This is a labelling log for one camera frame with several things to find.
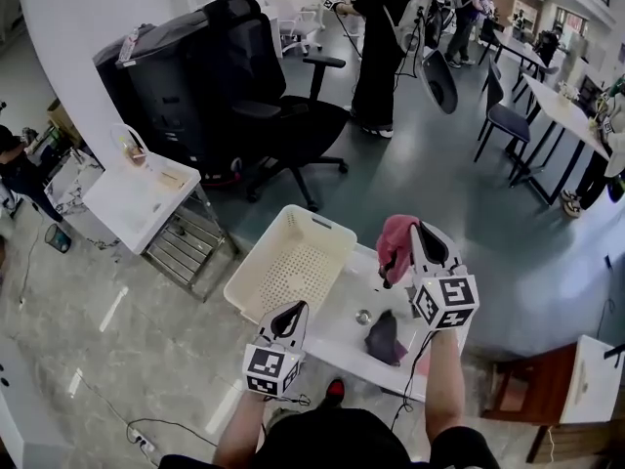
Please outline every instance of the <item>white office chair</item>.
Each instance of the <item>white office chair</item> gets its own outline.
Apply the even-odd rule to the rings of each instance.
[[[321,24],[315,19],[316,11],[299,11],[291,0],[269,0],[269,4],[277,9],[280,37],[295,40],[282,49],[282,54],[296,47],[300,47],[305,56],[309,53],[307,47],[322,49],[320,44],[308,38],[313,31],[321,29]]]

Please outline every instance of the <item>sink drain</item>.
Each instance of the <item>sink drain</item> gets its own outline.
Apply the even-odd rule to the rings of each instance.
[[[355,314],[355,320],[358,324],[366,326],[371,323],[371,313],[369,313],[366,309],[361,309]]]

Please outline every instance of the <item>concrete floor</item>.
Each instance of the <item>concrete floor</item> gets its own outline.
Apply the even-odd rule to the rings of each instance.
[[[351,102],[359,62],[336,18],[326,14],[325,22],[326,30],[316,38],[324,46],[323,54],[348,64],[326,70],[320,98],[344,106]],[[443,51],[446,40],[448,36],[443,38]],[[482,50],[472,42],[476,60]],[[287,53],[282,62],[287,93],[307,96],[313,67],[297,54]],[[504,102],[511,103],[518,63],[503,56],[500,67]],[[474,164],[484,121],[485,95],[480,89],[486,73],[487,61],[453,70],[460,101],[448,116],[426,99],[417,80],[402,77],[395,94],[392,140],[365,134],[350,123],[327,153],[344,157],[350,173],[341,175],[327,165],[303,170],[322,207],[319,214],[352,229],[358,242],[369,247],[374,247],[384,221],[393,214],[415,215],[454,238],[478,279],[481,308],[469,335],[473,346],[529,356],[568,344],[581,333],[595,336],[609,297],[615,309],[606,306],[602,338],[613,344],[625,341],[625,292],[615,286],[623,279],[625,201],[614,205],[604,194],[572,222],[558,204],[548,208],[528,185],[510,190],[511,165],[502,154],[510,139],[498,131]],[[526,104],[527,94],[519,101],[519,111]],[[534,144],[549,121],[541,114],[532,124]],[[552,143],[559,133],[555,131]],[[562,176],[576,144],[571,134],[562,138],[539,177],[547,190]],[[585,149],[570,187],[577,186],[590,155]],[[210,197],[229,230],[250,241],[260,237],[284,205],[306,206],[288,172],[271,181],[252,206],[245,200],[244,185],[212,191]]]
[[[328,71],[322,91],[324,99],[344,104],[351,97],[357,62],[336,26],[329,25],[321,39],[325,52],[350,59],[349,67]],[[511,86],[514,63],[502,61],[502,66]],[[284,68],[289,92],[305,94],[312,69],[295,58],[286,59]],[[391,141],[350,126],[331,150],[350,162],[350,174],[314,168],[305,172],[323,204],[322,215],[352,228],[369,246],[393,213],[418,215],[452,235],[478,277],[482,300],[470,346],[532,354],[568,343],[581,332],[596,333],[610,293],[610,275],[603,264],[606,253],[622,275],[616,262],[623,250],[617,242],[623,237],[620,207],[603,199],[571,224],[555,207],[545,210],[525,187],[508,190],[505,176],[510,169],[501,157],[507,141],[503,135],[493,136],[479,164],[473,165],[483,122],[479,87],[484,71],[463,69],[454,75],[462,96],[454,115],[436,114],[414,82],[402,79],[396,94],[396,136]],[[537,120],[533,132],[539,133],[545,124]],[[548,171],[554,174],[547,173],[544,179],[554,179],[569,152],[570,145],[562,144]],[[252,241],[285,204],[302,202],[288,176],[268,186],[255,205],[246,203],[236,190],[211,196],[229,228]],[[217,442],[240,388],[244,346],[255,332],[224,299],[225,280],[216,283],[213,295],[201,305],[123,246],[99,251],[73,234],[72,248],[62,255],[43,242],[48,220],[42,221],[30,205],[21,208],[16,223],[2,269],[0,330],[20,344],[44,399],[76,447],[66,467],[149,467],[125,440],[126,423],[142,417],[181,422]],[[219,266],[225,262],[220,259]],[[229,265],[228,273],[234,268]],[[20,304],[23,286],[25,302]],[[101,331],[124,287],[127,295]],[[611,289],[623,293],[616,285]],[[613,298],[615,309],[606,310],[602,332],[608,333],[619,314],[621,301]],[[463,366],[467,424],[486,436],[502,467],[540,467],[524,464],[536,428],[479,419],[489,368],[470,352],[463,356]],[[72,396],[68,389],[78,369],[82,380]],[[294,393],[306,393],[315,404],[336,374],[341,373],[308,359]],[[390,424],[399,399],[354,377],[345,378],[346,405],[370,409]],[[422,412],[416,405],[396,427],[415,460],[429,455]],[[137,427],[157,445],[155,462],[164,453],[207,461],[212,457],[210,445],[180,428],[153,423]],[[550,467],[589,465],[590,460],[584,459]]]

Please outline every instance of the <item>plastic laundry basket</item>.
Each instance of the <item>plastic laundry basket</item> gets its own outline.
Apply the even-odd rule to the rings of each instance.
[[[309,304],[313,315],[355,242],[353,231],[288,205],[241,263],[224,295],[255,323],[282,304],[299,300]]]

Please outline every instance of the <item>pink towel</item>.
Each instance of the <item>pink towel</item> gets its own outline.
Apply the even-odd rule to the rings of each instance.
[[[410,254],[412,253],[410,226],[413,224],[418,226],[420,221],[411,215],[389,217],[376,243],[380,275],[391,285],[398,283],[410,267]],[[392,263],[394,258],[395,265],[386,270],[386,266]]]

